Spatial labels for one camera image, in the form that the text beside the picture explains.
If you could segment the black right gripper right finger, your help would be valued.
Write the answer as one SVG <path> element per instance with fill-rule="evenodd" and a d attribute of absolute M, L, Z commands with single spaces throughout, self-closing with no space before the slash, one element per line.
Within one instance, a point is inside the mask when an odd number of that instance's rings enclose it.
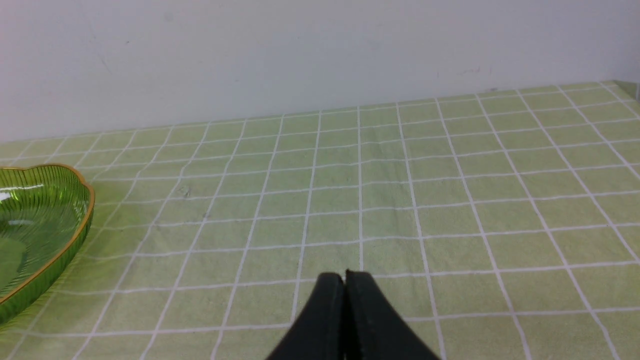
<path fill-rule="evenodd" d="M 438 360 L 409 327 L 373 276 L 346 271 L 345 358 L 347 360 Z"/>

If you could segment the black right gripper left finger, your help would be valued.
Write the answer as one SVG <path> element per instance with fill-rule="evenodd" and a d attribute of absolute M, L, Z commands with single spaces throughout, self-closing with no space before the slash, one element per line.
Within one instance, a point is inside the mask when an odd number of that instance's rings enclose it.
<path fill-rule="evenodd" d="M 302 311 L 267 359 L 342 360 L 344 299 L 342 277 L 333 272 L 321 273 Z"/>

